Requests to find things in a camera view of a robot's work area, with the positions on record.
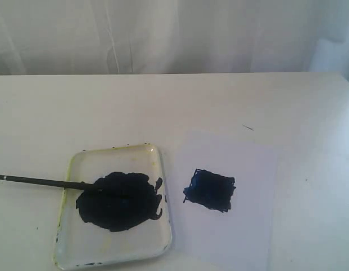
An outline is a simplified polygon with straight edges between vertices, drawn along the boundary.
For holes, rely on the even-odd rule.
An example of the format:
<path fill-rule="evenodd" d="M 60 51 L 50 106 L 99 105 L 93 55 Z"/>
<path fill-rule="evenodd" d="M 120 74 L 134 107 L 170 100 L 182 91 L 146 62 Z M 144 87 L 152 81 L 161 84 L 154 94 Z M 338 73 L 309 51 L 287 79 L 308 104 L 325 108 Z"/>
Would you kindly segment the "black paintbrush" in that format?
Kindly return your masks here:
<path fill-rule="evenodd" d="M 104 191 L 114 195 L 117 198 L 124 198 L 124 199 L 132 198 L 132 196 L 128 194 L 124 194 L 123 192 L 120 192 L 119 190 L 116 190 L 112 187 L 98 185 L 94 183 L 57 181 L 57 180 L 47 180 L 47 179 L 41 179 L 41 178 L 29 178 L 29 177 L 8 176 L 8 175 L 0 175 L 0 180 L 18 182 L 18 183 L 29 183 L 29 184 L 41 185 L 41 186 L 62 187 L 64 189 L 73 189 L 73 190 Z"/>

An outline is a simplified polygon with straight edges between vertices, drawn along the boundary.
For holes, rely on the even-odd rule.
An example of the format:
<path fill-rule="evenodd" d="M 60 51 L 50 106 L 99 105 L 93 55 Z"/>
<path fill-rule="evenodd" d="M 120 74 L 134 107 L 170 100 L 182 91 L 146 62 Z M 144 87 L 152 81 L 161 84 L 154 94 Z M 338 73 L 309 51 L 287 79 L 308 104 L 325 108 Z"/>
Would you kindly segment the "white paint tray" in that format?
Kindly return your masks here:
<path fill-rule="evenodd" d="M 70 160 L 65 179 L 94 183 L 112 172 L 144 173 L 149 177 L 151 186 L 155 186 L 159 178 L 164 178 L 158 148 L 145 143 L 79 152 Z M 162 196 L 158 220 L 149 219 L 129 230 L 111 232 L 85 223 L 76 208 L 81 192 L 64 190 L 52 254 L 54 265 L 61 270 L 82 270 L 163 254 L 172 241 L 164 182 L 160 183 L 157 193 Z"/>

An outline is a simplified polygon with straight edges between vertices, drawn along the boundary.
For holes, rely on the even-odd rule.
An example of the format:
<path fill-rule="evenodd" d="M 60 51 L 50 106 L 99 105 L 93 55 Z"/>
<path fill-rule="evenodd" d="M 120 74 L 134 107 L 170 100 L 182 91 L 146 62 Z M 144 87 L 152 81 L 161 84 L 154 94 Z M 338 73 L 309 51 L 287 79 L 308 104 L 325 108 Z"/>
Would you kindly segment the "white paper with square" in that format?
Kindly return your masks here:
<path fill-rule="evenodd" d="M 266 270 L 276 169 L 265 146 L 182 144 L 166 180 L 175 248 L 223 270 Z"/>

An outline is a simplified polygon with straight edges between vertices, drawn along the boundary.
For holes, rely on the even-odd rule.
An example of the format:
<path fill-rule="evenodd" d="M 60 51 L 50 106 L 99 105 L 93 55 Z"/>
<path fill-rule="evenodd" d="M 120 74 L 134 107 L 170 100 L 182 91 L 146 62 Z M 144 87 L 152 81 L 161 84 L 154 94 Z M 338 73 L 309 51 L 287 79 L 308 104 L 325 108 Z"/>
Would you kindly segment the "white backdrop curtain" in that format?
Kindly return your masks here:
<path fill-rule="evenodd" d="M 349 1 L 0 1 L 0 75 L 338 72 Z"/>

